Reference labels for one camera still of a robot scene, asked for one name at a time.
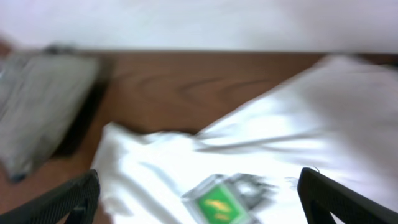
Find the white printed t-shirt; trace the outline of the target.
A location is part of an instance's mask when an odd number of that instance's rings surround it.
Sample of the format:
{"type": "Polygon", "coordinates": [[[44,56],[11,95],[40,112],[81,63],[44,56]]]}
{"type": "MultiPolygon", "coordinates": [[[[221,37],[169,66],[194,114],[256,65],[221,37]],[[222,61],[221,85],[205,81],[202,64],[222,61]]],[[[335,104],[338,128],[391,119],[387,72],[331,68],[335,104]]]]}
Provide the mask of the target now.
{"type": "Polygon", "coordinates": [[[109,123],[92,166],[113,223],[193,223],[182,195],[237,173],[269,185],[262,222],[305,223],[304,167],[397,210],[397,70],[325,57],[194,135],[109,123]]]}

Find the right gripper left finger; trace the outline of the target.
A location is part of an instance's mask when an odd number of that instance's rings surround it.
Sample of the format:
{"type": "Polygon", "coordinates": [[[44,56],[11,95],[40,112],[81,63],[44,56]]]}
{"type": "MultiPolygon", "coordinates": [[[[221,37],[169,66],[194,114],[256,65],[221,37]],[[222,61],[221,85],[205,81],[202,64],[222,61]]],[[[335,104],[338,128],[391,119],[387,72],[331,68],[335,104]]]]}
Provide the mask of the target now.
{"type": "Polygon", "coordinates": [[[1,215],[1,223],[92,224],[100,196],[98,174],[91,169],[51,191],[1,215]]]}

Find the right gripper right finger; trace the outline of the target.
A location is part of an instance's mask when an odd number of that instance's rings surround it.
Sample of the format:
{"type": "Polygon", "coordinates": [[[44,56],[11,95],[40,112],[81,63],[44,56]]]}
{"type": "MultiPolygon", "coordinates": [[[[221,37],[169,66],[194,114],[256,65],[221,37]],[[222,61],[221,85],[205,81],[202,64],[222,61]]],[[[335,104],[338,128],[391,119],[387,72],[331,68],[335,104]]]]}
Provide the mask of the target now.
{"type": "Polygon", "coordinates": [[[304,167],[297,186],[309,224],[397,224],[397,213],[304,167]]]}

